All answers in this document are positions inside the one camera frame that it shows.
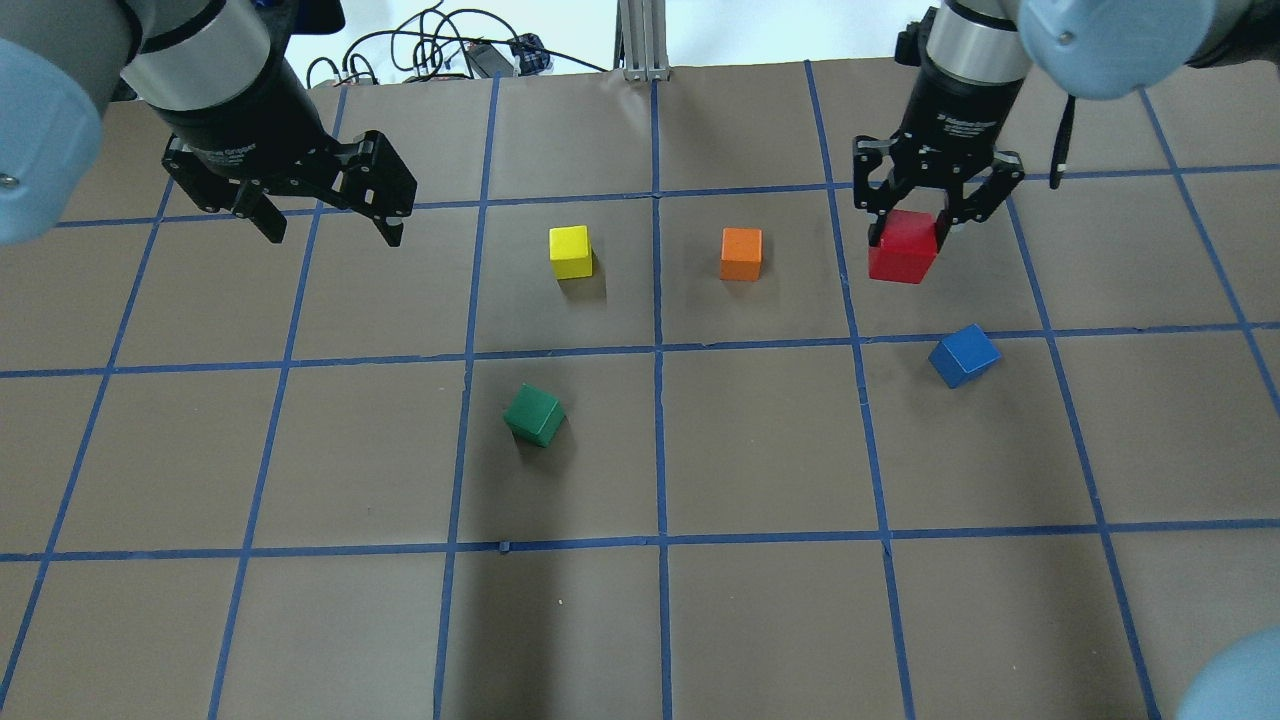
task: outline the block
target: block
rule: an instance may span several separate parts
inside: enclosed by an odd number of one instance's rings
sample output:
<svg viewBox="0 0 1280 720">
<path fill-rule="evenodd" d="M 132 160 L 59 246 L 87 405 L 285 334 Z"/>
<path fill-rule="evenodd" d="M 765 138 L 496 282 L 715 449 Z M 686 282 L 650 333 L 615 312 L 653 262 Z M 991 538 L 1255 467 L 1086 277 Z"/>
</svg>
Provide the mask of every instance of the block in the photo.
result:
<svg viewBox="0 0 1280 720">
<path fill-rule="evenodd" d="M 721 241 L 721 279 L 760 279 L 764 264 L 764 232 L 760 228 L 724 228 Z"/>
<path fill-rule="evenodd" d="M 929 354 L 929 363 L 952 389 L 986 373 L 996 360 L 1000 351 L 978 325 L 947 336 Z"/>
<path fill-rule="evenodd" d="M 522 384 L 502 419 L 516 437 L 547 447 L 564 421 L 564 409 L 554 395 Z"/>
<path fill-rule="evenodd" d="M 591 266 L 591 238 L 586 225 L 552 228 L 550 233 L 552 270 L 556 279 L 589 278 Z"/>
<path fill-rule="evenodd" d="M 873 281 L 920 284 L 938 256 L 938 237 L 928 213 L 891 210 L 878 247 L 867 254 Z"/>
</svg>

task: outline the red cube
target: red cube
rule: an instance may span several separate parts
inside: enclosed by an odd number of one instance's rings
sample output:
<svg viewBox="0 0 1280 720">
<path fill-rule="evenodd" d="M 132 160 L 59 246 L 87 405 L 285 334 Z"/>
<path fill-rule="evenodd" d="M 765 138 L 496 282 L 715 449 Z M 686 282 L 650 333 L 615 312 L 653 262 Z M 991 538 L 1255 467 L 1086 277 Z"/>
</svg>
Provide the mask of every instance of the red cube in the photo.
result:
<svg viewBox="0 0 1280 720">
<path fill-rule="evenodd" d="M 879 247 L 867 254 L 867 270 L 873 281 L 920 284 L 937 256 L 933 215 L 891 210 Z"/>
</svg>

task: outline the grid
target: grid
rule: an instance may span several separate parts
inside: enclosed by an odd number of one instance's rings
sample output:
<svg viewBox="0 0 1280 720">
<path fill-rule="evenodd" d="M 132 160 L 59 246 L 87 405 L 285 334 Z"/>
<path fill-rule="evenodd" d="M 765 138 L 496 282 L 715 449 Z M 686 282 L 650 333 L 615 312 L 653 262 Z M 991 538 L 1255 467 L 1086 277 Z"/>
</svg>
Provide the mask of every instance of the grid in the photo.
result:
<svg viewBox="0 0 1280 720">
<path fill-rule="evenodd" d="M 173 192 L 173 183 L 170 182 L 165 187 L 164 196 L 160 201 L 160 206 L 155 217 L 100 220 L 100 222 L 86 220 L 86 222 L 63 223 L 63 227 L 150 224 L 151 229 L 147 237 L 146 247 L 142 252 L 141 263 L 138 264 L 137 273 L 134 275 L 133 286 L 128 301 L 125 304 L 124 314 L 120 319 L 119 328 L 115 334 L 114 343 L 111 346 L 109 360 L 104 366 L 22 369 L 22 370 L 0 372 L 0 379 L 28 378 L 28 377 L 72 377 L 72 375 L 90 375 L 101 378 L 97 393 L 93 400 L 92 409 L 90 411 L 90 416 L 84 427 L 83 437 L 81 439 L 76 455 L 76 462 L 73 465 L 70 477 L 67 482 L 65 491 L 61 496 L 58 515 L 52 528 L 50 529 L 49 541 L 45 546 L 44 552 L 0 555 L 0 562 L 38 562 L 38 570 L 36 574 L 35 584 L 29 594 L 29 600 L 27 602 L 27 607 L 23 614 L 22 625 L 19 628 L 17 641 L 14 642 L 14 647 L 8 659 L 3 683 L 0 683 L 0 708 L 3 708 L 4 706 L 4 701 L 8 696 L 9 687 L 13 682 L 14 671 L 20 661 L 23 644 L 26 642 L 26 637 L 31 626 L 33 614 L 41 598 L 41 591 L 46 573 L 50 565 L 54 562 L 74 562 L 74 561 L 91 561 L 91 560 L 95 561 L 146 560 L 146 559 L 236 559 L 238 564 L 237 564 L 234 589 L 232 592 L 227 612 L 227 623 L 223 633 L 221 650 L 218 660 L 218 671 L 214 679 L 214 692 L 209 705 L 209 717 L 214 719 L 218 716 L 219 711 L 223 679 L 225 676 L 227 662 L 230 655 L 230 650 L 234 643 L 237 612 L 246 582 L 246 571 L 251 559 L 340 556 L 340 555 L 439 553 L 444 557 L 444 579 L 443 579 L 443 593 L 440 603 L 439 646 L 436 651 L 436 667 L 434 679 L 434 717 L 436 719 L 440 717 L 443 707 L 443 693 L 444 693 L 444 674 L 448 665 L 447 657 L 448 657 L 451 610 L 453 600 L 453 575 L 454 575 L 456 559 L 458 553 L 499 551 L 498 542 L 458 541 L 460 510 L 462 502 L 462 493 L 465 492 L 463 469 L 467 461 L 466 439 L 468 428 L 470 398 L 471 398 L 472 373 L 475 369 L 475 364 L 477 361 L 488 363 L 488 361 L 500 361 L 500 360 L 521 359 L 521 357 L 652 355 L 654 357 L 653 406 L 654 406 L 654 428 L 655 428 L 655 454 L 657 454 L 655 456 L 657 532 L 654 534 L 627 536 L 627 537 L 524 541 L 524 542 L 516 541 L 509 543 L 509 551 L 536 552 L 536 551 L 552 551 L 552 550 L 581 550 L 581 548 L 627 547 L 627 546 L 655 546 L 658 548 L 659 593 L 660 593 L 659 630 L 660 630 L 660 648 L 662 648 L 660 652 L 662 708 L 664 719 L 671 719 L 675 715 L 673 700 L 672 700 L 672 660 L 671 660 L 672 639 L 671 639 L 671 597 L 669 597 L 671 594 L 669 548 L 675 546 L 686 546 L 686 544 L 879 542 L 883 546 L 882 559 L 883 559 L 883 571 L 887 587 L 886 602 L 888 606 L 891 624 L 892 624 L 892 637 L 897 660 L 897 673 L 901 684 L 902 705 L 905 708 L 906 717 L 914 719 L 915 703 L 913 700 L 911 676 L 909 669 L 910 648 L 906 646 L 905 633 L 904 633 L 904 620 L 899 602 L 897 579 L 896 579 L 895 560 L 893 560 L 893 542 L 899 539 L 925 539 L 925 538 L 983 538 L 983 537 L 1030 537 L 1030 536 L 1097 536 L 1101 538 L 1106 556 L 1107 569 L 1110 571 L 1111 582 L 1114 585 L 1115 600 L 1120 610 L 1121 621 L 1124 624 L 1129 651 L 1132 653 L 1133 664 L 1137 670 L 1138 682 L 1146 703 L 1147 714 L 1152 719 L 1160 717 L 1161 714 L 1156 706 L 1155 693 L 1152 691 L 1151 679 L 1148 676 L 1146 661 L 1142 652 L 1140 638 L 1138 637 L 1138 632 L 1135 629 L 1134 620 L 1129 609 L 1125 583 L 1120 573 L 1119 562 L 1116 560 L 1116 552 L 1112 544 L 1112 537 L 1115 534 L 1123 534 L 1123 533 L 1280 528 L 1280 518 L 1110 523 L 1107 520 L 1098 488 L 1093 479 L 1093 470 L 1089 461 L 1088 448 L 1085 446 L 1084 436 L 1080 428 L 1080 421 L 1076 415 L 1075 404 L 1071 395 L 1071 387 L 1068 379 L 1068 374 L 1064 369 L 1061 355 L 1059 352 L 1057 341 L 1059 338 L 1066 338 L 1066 337 L 1102 337 L 1102 336 L 1124 336 L 1124 334 L 1240 333 L 1245 338 L 1248 347 L 1252 352 L 1252 356 L 1257 364 L 1257 370 L 1266 386 L 1267 393 L 1270 395 L 1270 401 L 1275 411 L 1280 414 L 1280 393 L 1277 393 L 1275 378 L 1271 375 L 1271 372 L 1268 370 L 1263 360 L 1262 351 L 1254 337 L 1254 332 L 1260 329 L 1280 329 L 1280 322 L 1256 322 L 1251 320 L 1245 315 L 1244 309 L 1235 291 L 1231 287 L 1230 279 L 1228 278 L 1228 273 L 1217 255 L 1213 240 L 1211 238 L 1204 225 L 1204 222 L 1201 218 L 1199 210 L 1197 209 L 1196 202 L 1184 179 L 1187 176 L 1193 176 L 1193 174 L 1276 172 L 1280 170 L 1280 164 L 1180 168 L 1174 158 L 1172 150 L 1170 149 L 1170 143 L 1165 136 L 1164 128 L 1160 123 L 1160 118 L 1156 114 L 1156 109 L 1152 105 L 1149 97 L 1147 97 L 1147 95 L 1143 92 L 1142 94 L 1143 105 L 1149 115 L 1152 127 L 1155 128 L 1155 132 L 1160 140 L 1161 147 L 1169 163 L 1169 168 L 1156 169 L 1156 170 L 1087 172 L 1087 173 L 1075 173 L 1068 178 L 1070 182 L 1087 182 L 1088 179 L 1094 179 L 1094 178 L 1115 178 L 1115 177 L 1174 178 L 1174 181 L 1179 187 L 1187 210 L 1193 218 L 1196 229 L 1199 234 L 1199 238 L 1203 242 L 1204 250 L 1208 254 L 1210 259 L 1212 260 L 1217 279 L 1221 283 L 1222 290 L 1225 291 L 1228 301 L 1231 306 L 1231 310 L 1236 318 L 1235 323 L 1204 324 L 1204 325 L 1169 325 L 1169 327 L 1156 327 L 1156 328 L 1106 327 L 1106 328 L 1055 329 L 1055 327 L 1051 323 L 1044 296 L 1037 278 L 1036 266 L 1032 261 L 1032 252 L 1028 247 L 1027 237 L 1021 227 L 1018 206 L 1014 200 L 1007 201 L 1006 205 L 1009 208 L 1009 213 L 1012 220 L 1014 233 L 1018 240 L 1021 261 L 1032 287 L 1036 309 L 1041 319 L 1041 327 L 1023 329 L 1023 331 L 993 332 L 991 333 L 991 336 L 995 338 L 1037 338 L 1044 341 L 1052 360 L 1059 389 L 1070 424 L 1071 436 L 1075 442 L 1075 448 L 1079 455 L 1080 468 L 1083 470 L 1084 482 L 1087 484 L 1087 489 L 1092 502 L 1094 521 L 1089 524 L 1070 524 L 1070 525 L 1028 525 L 1028 527 L 991 527 L 991 528 L 987 527 L 895 528 L 891 523 L 890 509 L 887 507 L 884 498 L 884 488 L 881 482 L 879 457 L 877 452 L 877 441 L 876 441 L 876 425 L 873 418 L 873 407 L 868 397 L 868 389 L 867 389 L 868 383 L 864 374 L 863 348 L 873 343 L 904 343 L 904 342 L 936 341 L 940 340 L 942 336 L 927 334 L 927 333 L 863 336 L 859 332 L 856 309 L 854 306 L 850 291 L 850 275 L 845 258 L 842 228 L 841 228 L 838 204 L 837 204 L 837 191 L 849 190 L 851 187 L 851 183 L 836 182 L 833 179 L 832 160 L 829 149 L 827 146 L 827 133 L 823 122 L 822 106 L 819 101 L 817 83 L 814 79 L 813 65 L 810 63 L 805 63 L 805 77 L 808 81 L 809 97 L 813 105 L 813 122 L 815 123 L 818 140 L 820 143 L 820 155 L 824 172 L 823 183 L 663 191 L 660 183 L 660 161 L 659 161 L 659 99 L 662 96 L 662 92 L 660 92 L 660 86 L 654 83 L 650 86 L 650 95 L 649 95 L 650 135 L 652 135 L 652 178 L 653 178 L 652 190 L 649 192 L 573 195 L 573 196 L 524 197 L 524 199 L 489 197 L 489 181 L 490 181 L 490 169 L 493 160 L 494 131 L 495 131 L 495 120 L 497 120 L 498 100 L 499 100 L 498 90 L 500 85 L 500 81 L 495 79 L 492 83 L 489 95 L 488 124 L 485 133 L 483 176 L 481 176 L 483 179 L 480 186 L 479 200 L 422 202 L 416 205 L 416 208 L 421 210 L 444 209 L 444 208 L 475 208 L 477 209 L 479 213 L 476 237 L 475 237 L 475 250 L 472 258 L 471 282 L 470 282 L 466 348 L 462 354 L 440 354 L 431 356 L 361 356 L 361 357 L 328 357 L 328 359 L 293 357 L 293 345 L 297 336 L 298 320 L 302 310 L 302 301 L 306 292 L 307 277 L 308 277 L 312 251 L 315 247 L 319 220 L 323 215 L 339 213 L 338 210 L 324 208 L 317 202 L 316 208 L 312 210 L 285 211 L 285 215 L 291 217 L 310 217 L 311 225 L 307 236 L 307 245 L 302 259 L 301 272 L 298 275 L 297 290 L 293 302 L 293 311 L 289 322 L 288 337 L 285 340 L 285 346 L 284 346 L 284 354 L 279 361 L 118 366 L 116 357 L 119 356 L 120 346 L 125 336 L 129 318 L 133 313 L 138 290 L 142 284 L 143 275 L 147 270 L 151 250 L 155 246 L 156 234 L 160 229 L 161 223 L 174 223 L 174 222 L 184 223 L 184 222 L 204 222 L 210 219 L 227 219 L 229 218 L 229 215 L 166 218 L 165 208 Z M 347 92 L 346 88 L 343 88 L 337 111 L 335 126 L 338 128 L 340 128 L 342 126 L 342 115 L 346 108 L 346 100 L 347 100 Z M 1030 176 L 1030 178 L 1044 179 L 1044 176 Z M 806 192 L 806 191 L 824 191 L 827 195 L 829 214 L 831 214 L 831 225 L 836 240 L 835 254 L 836 254 L 836 263 L 838 268 L 841 290 L 842 290 L 844 311 L 849 328 L 847 336 L 817 337 L 817 338 L 803 338 L 803 340 L 776 340 L 776 341 L 733 341 L 733 342 L 718 342 L 718 343 L 664 342 L 663 327 L 662 327 L 662 254 L 660 254 L 662 225 L 659 222 L 662 217 L 662 200 L 668 197 L 687 197 L 687 196 L 787 193 L 787 192 Z M 620 200 L 649 200 L 652 205 L 652 215 L 653 215 L 652 245 L 653 245 L 653 259 L 654 259 L 653 343 L 613 346 L 613 347 L 566 347 L 556 350 L 515 350 L 515 351 L 477 352 L 475 350 L 476 306 L 479 297 L 480 265 L 484 254 L 485 218 L 488 209 L 493 206 L 504 206 L 504 205 L 585 202 L 585 201 L 609 202 Z M 664 430 L 664 409 L 663 409 L 664 356 L 667 354 L 709 352 L 718 350 L 824 347 L 824 346 L 849 347 L 851 350 L 854 361 L 850 369 L 852 370 L 858 384 L 858 400 L 863 419 L 863 428 L 865 433 L 863 441 L 865 442 L 867 446 L 868 460 L 870 465 L 870 477 L 872 477 L 873 493 L 876 501 L 877 528 L 874 530 L 849 530 L 849 532 L 824 530 L 824 532 L 780 532 L 780 533 L 740 533 L 740 534 L 730 534 L 730 533 L 671 534 L 668 532 L 668 523 L 667 523 L 666 430 Z M 257 512 L 262 500 L 262 492 L 268 478 L 268 469 L 270 466 L 275 434 L 280 418 L 280 409 L 284 402 L 288 378 L 292 369 L 317 368 L 317 366 L 367 365 L 367 364 L 419 364 L 419 363 L 447 363 L 447 361 L 454 361 L 454 363 L 461 361 L 465 365 L 462 402 L 458 418 L 458 439 L 456 448 L 452 503 L 451 503 L 449 525 L 448 525 L 449 529 L 448 529 L 447 542 L 413 543 L 413 544 L 325 546 L 325 547 L 255 547 L 253 537 L 257 523 Z M 279 379 L 274 396 L 274 405 L 270 414 L 270 421 L 262 445 L 261 462 L 257 473 L 257 482 L 253 489 L 253 500 L 250 509 L 248 521 L 244 528 L 244 537 L 242 544 L 238 548 L 209 547 L 209 548 L 174 548 L 174 550 L 159 550 L 159 551 L 133 551 L 133 550 L 55 551 L 58 538 L 61 532 L 61 525 L 65 519 L 67 510 L 70 505 L 72 496 L 76 491 L 76 484 L 81 468 L 83 465 L 84 455 L 90 446 L 95 424 L 97 421 L 99 413 L 102 406 L 102 400 L 111 378 L 114 375 L 129 375 L 129 374 L 200 373 L 200 372 L 218 372 L 218 370 L 276 370 L 279 373 Z"/>
</svg>

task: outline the light blue round object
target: light blue round object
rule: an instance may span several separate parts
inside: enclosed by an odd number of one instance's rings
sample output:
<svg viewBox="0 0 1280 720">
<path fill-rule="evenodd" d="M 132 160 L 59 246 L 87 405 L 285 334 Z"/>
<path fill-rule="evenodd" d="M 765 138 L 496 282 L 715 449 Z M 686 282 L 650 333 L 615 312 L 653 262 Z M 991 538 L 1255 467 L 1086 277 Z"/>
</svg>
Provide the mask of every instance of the light blue round object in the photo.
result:
<svg viewBox="0 0 1280 720">
<path fill-rule="evenodd" d="M 101 143 L 102 118 L 84 90 L 0 40 L 0 245 L 54 227 Z"/>
<path fill-rule="evenodd" d="M 1201 670 L 1183 696 L 1178 720 L 1280 717 L 1280 626 L 1249 635 Z"/>
<path fill-rule="evenodd" d="M 1023 0 L 1018 31 L 1062 90 L 1115 100 L 1190 59 L 1215 9 L 1216 0 Z"/>
</svg>

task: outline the blue cube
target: blue cube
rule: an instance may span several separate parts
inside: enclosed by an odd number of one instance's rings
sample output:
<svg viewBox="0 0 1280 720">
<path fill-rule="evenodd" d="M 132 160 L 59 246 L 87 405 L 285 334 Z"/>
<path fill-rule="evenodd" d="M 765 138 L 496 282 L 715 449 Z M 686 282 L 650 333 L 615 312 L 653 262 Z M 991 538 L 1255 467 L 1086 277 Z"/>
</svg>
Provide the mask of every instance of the blue cube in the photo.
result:
<svg viewBox="0 0 1280 720">
<path fill-rule="evenodd" d="M 1000 351 L 978 325 L 947 336 L 929 354 L 929 363 L 952 389 L 987 372 L 996 360 Z"/>
</svg>

